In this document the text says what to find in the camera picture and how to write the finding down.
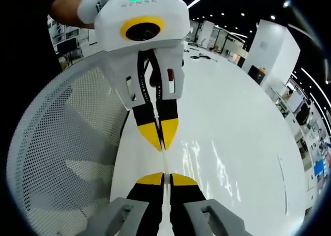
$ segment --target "white tabletop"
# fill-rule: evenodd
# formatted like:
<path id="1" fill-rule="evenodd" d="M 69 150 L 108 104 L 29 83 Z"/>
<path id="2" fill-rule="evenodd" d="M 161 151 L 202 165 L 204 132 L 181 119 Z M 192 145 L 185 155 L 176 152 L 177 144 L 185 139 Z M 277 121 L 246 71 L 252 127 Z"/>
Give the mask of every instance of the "white tabletop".
<path id="1" fill-rule="evenodd" d="M 190 58 L 199 53 L 218 62 Z M 240 216 L 254 236 L 293 235 L 304 219 L 306 180 L 282 114 L 255 81 L 225 58 L 200 49 L 185 53 L 184 60 L 179 126 L 164 152 L 166 163 L 140 135 L 130 113 L 111 200 L 126 197 L 140 177 L 168 169 L 194 178 L 207 199 Z M 171 226 L 163 225 L 159 235 L 170 232 Z"/>

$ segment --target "black ceiling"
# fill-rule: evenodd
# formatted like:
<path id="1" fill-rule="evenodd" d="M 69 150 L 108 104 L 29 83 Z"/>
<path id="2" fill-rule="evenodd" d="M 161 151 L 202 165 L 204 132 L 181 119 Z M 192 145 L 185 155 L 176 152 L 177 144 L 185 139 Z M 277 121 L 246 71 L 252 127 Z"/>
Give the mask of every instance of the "black ceiling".
<path id="1" fill-rule="evenodd" d="M 183 0 L 190 4 L 194 0 Z M 284 26 L 292 24 L 313 37 L 311 40 L 304 34 L 289 27 L 290 32 L 297 41 L 301 52 L 296 65 L 296 72 L 299 82 L 305 91 L 311 90 L 318 103 L 322 107 L 330 107 L 325 98 L 317 89 L 316 85 L 301 71 L 304 68 L 322 87 L 325 94 L 331 99 L 331 84 L 326 85 L 326 76 L 330 79 L 330 71 L 326 74 L 324 59 L 330 60 L 331 37 L 330 15 L 331 12 L 328 0 L 291 0 L 291 6 L 283 8 L 285 0 L 201 0 L 189 9 L 190 18 L 198 21 L 209 20 L 224 27 L 231 32 L 248 36 L 247 42 L 254 37 L 257 30 L 256 22 L 260 19 L 270 20 L 270 16 L 276 17 L 275 22 Z"/>

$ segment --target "person's arm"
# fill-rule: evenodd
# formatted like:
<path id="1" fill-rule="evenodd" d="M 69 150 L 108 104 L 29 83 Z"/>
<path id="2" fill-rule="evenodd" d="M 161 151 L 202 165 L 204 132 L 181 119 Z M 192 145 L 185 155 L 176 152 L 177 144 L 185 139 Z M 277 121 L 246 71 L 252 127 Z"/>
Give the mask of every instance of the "person's arm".
<path id="1" fill-rule="evenodd" d="M 93 24 L 84 24 L 77 16 L 81 0 L 54 0 L 50 7 L 50 16 L 57 22 L 80 28 L 94 28 Z"/>

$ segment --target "person's hand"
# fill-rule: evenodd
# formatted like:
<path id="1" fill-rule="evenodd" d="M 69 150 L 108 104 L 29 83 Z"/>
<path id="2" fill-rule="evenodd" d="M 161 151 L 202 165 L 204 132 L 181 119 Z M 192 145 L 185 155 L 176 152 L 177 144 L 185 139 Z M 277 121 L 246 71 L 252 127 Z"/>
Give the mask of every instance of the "person's hand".
<path id="1" fill-rule="evenodd" d="M 169 81 L 174 81 L 174 70 L 173 69 L 168 69 L 168 78 Z M 161 84 L 161 74 L 156 71 L 152 71 L 151 77 L 149 79 L 149 84 L 152 87 L 156 87 L 159 84 Z"/>

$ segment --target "laboratory room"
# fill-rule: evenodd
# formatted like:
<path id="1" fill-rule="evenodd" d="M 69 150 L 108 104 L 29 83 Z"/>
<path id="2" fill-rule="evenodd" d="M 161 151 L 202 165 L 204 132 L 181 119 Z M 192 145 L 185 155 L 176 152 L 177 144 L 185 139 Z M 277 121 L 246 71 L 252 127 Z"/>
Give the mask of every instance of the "laboratory room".
<path id="1" fill-rule="evenodd" d="M 327 5 L 29 0 L 20 34 L 33 48 L 11 74 L 2 140 L 7 231 L 320 235 Z"/>

